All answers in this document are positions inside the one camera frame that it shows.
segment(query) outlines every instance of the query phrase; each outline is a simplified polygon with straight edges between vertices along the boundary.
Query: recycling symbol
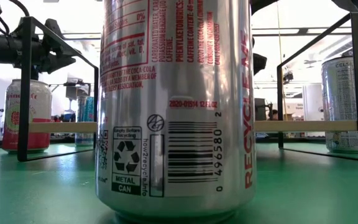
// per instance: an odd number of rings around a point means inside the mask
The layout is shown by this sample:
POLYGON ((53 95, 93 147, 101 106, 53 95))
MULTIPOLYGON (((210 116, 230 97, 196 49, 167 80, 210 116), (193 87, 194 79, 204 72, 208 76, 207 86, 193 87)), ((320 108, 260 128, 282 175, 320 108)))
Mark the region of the recycling symbol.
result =
POLYGON ((134 151, 136 145, 132 141, 121 141, 117 150, 114 150, 114 163, 116 169, 123 172, 135 172, 136 167, 140 161, 139 154, 134 151))

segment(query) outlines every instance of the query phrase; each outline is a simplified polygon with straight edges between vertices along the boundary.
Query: white ceiling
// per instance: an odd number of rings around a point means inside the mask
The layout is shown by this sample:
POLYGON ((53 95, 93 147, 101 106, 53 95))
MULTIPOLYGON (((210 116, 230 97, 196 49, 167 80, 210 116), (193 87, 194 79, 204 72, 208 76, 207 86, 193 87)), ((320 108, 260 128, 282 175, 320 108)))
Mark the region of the white ceiling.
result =
MULTIPOLYGON (((28 8, 30 14, 40 22, 47 18, 56 19, 63 33, 93 33, 100 32, 103 23, 103 3, 95 0, 60 0, 59 3, 43 3, 42 0, 21 0, 28 8)), ((0 0, 3 9, 2 17, 6 20, 11 29, 15 28, 21 10, 8 0, 0 0)), ((265 30, 299 28, 299 27, 330 27, 340 18, 347 14, 346 11, 337 7, 331 0, 279 0, 279 4, 272 4, 252 16, 252 28, 257 29, 254 33, 260 34, 265 30)), ((282 33, 293 32, 281 30, 282 33)), ((281 60, 294 54, 297 50, 311 41, 315 36, 292 36, 292 37, 255 37, 254 53, 261 54, 268 58, 267 67, 255 76, 255 83, 263 88, 276 81, 276 67, 281 60)), ((290 65, 294 73, 294 80, 298 82, 320 82, 319 63, 313 64, 313 68, 303 64, 305 60, 324 60, 333 47, 343 45, 336 43, 343 35, 331 35, 307 50, 296 58, 290 65)), ((86 44, 94 48, 89 55, 92 61, 98 62, 98 40, 87 40, 86 44)))

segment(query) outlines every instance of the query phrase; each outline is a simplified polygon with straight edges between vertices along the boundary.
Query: black cable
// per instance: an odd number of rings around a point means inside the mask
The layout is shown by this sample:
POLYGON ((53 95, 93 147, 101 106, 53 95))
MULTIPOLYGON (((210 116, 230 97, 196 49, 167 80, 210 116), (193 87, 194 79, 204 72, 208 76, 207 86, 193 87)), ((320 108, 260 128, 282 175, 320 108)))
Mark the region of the black cable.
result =
POLYGON ((20 9, 22 9, 22 11, 24 12, 25 16, 30 16, 29 11, 27 10, 27 8, 18 0, 10 0, 11 2, 13 2, 16 6, 19 6, 20 9))
POLYGON ((2 23, 2 25, 4 26, 4 28, 5 28, 5 31, 3 32, 3 31, 1 31, 3 34, 5 34, 5 35, 9 35, 9 33, 11 32, 10 30, 9 30, 9 26, 6 24, 6 22, 2 19, 2 17, 0 16, 0 22, 2 23))

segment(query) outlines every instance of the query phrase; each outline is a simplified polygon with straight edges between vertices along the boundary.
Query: black metal frame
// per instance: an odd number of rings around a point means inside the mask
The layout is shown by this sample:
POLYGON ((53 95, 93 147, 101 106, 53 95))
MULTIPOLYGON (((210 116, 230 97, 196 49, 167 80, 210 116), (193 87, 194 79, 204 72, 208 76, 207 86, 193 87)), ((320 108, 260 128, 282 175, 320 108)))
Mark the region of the black metal frame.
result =
MULTIPOLYGON (((302 47, 299 51, 293 54, 291 57, 286 59, 277 67, 277 105, 278 105, 278 120, 283 121, 283 77, 282 77, 282 68, 287 63, 291 62, 294 58, 302 54, 304 51, 308 50, 311 46, 322 40, 332 31, 340 27, 341 25, 345 24, 347 21, 351 20, 352 23, 352 43, 353 43, 353 59, 354 59, 354 81, 355 81, 355 91, 356 91, 356 108, 357 108, 357 130, 358 130, 358 13, 349 13, 348 15, 344 16, 342 19, 337 21, 333 26, 328 28, 322 34, 314 38, 311 42, 306 44, 302 47)), ((284 148, 284 136, 283 133, 278 134, 278 148, 283 150, 289 151, 296 151, 296 152, 305 152, 310 154, 318 154, 322 156, 332 156, 327 154, 320 154, 315 152, 306 152, 306 151, 299 151, 295 149, 285 149, 284 148)), ((341 157, 346 159, 354 159, 345 156, 332 156, 332 157, 341 157)))
POLYGON ((30 108, 30 74, 32 66, 32 31, 33 26, 36 26, 44 32, 44 35, 48 35, 54 41, 58 42, 63 48, 69 50, 73 55, 79 57, 85 61, 88 65, 94 68, 94 122, 97 122, 97 108, 98 108, 98 86, 99 86, 99 68, 93 65, 88 59, 86 59, 81 53, 79 53, 74 48, 70 47, 64 40, 62 40, 58 35, 53 31, 45 27, 34 17, 25 17, 23 18, 23 39, 22 39, 22 74, 21 74, 21 103, 20 103, 20 115, 19 115, 19 139, 17 143, 17 160, 21 162, 33 161, 37 159, 45 159, 56 156, 63 156, 68 154, 74 154, 78 152, 91 151, 95 149, 96 146, 96 133, 94 133, 94 143, 93 149, 69 152, 63 154, 54 154, 48 156, 27 157, 27 147, 29 140, 29 108, 30 108))

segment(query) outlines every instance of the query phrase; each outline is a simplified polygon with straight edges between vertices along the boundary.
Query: blue can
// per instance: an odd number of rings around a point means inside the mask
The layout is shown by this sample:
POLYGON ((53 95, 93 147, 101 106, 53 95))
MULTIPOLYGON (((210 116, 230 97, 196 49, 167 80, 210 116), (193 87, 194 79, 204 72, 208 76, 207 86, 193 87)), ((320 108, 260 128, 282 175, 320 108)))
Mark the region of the blue can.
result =
MULTIPOLYGON (((79 96, 77 97, 78 111, 76 115, 77 122, 93 122, 93 97, 79 96)), ((93 133, 75 133, 76 146, 92 146, 93 133)))

